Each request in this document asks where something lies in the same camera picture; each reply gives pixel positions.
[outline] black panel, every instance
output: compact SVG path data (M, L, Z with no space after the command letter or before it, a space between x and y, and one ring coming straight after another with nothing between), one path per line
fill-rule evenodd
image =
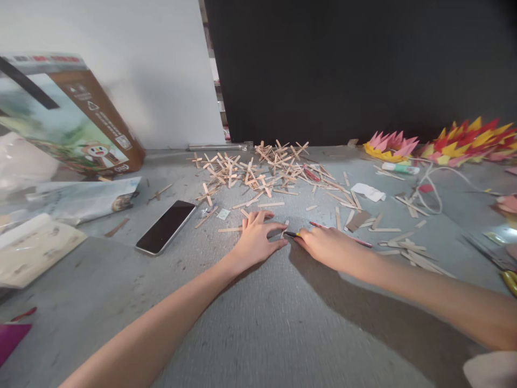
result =
M232 141L517 121L513 2L205 0Z

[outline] pen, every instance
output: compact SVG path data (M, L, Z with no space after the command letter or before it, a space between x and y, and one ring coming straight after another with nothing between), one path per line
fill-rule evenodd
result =
M312 226L315 226L315 227L320 227L320 228L328 229L326 226L323 226L323 225L320 225L320 224L316 224L315 222L312 222L312 221L310 221L309 224L311 224ZM361 240L359 240L359 239L357 239L355 237L349 236L348 234L347 234L347 236L349 238L351 238L352 240L354 240L356 243L361 244L362 246L365 246L367 248L373 248L373 245L370 244L369 242L361 241Z

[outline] cartoon character illustration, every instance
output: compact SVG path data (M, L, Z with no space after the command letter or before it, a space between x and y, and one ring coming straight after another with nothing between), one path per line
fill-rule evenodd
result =
M110 150L110 146L102 144L98 141L89 141L83 144L81 151L85 153L85 158L93 162L95 166L100 168L113 167L120 163L115 156L115 152Z

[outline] scissors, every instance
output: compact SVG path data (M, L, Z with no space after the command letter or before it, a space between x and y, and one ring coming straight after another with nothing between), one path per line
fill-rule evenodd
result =
M489 259L496 267L501 270L499 274L501 275L502 280L505 282L506 287L508 287L513 296L517 298L517 273L506 267L506 261L504 259L494 255L483 245L479 244L475 239L466 235L463 237L465 237L465 240L467 240L470 245L476 248L479 253Z

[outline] white paper scrap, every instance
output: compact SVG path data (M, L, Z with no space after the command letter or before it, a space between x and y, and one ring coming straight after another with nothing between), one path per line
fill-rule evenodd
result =
M373 202L377 202L379 199L386 199L386 193L383 193L371 186L365 185L364 183L354 184L354 187L352 187L351 190L359 194L364 194L366 198L371 199Z

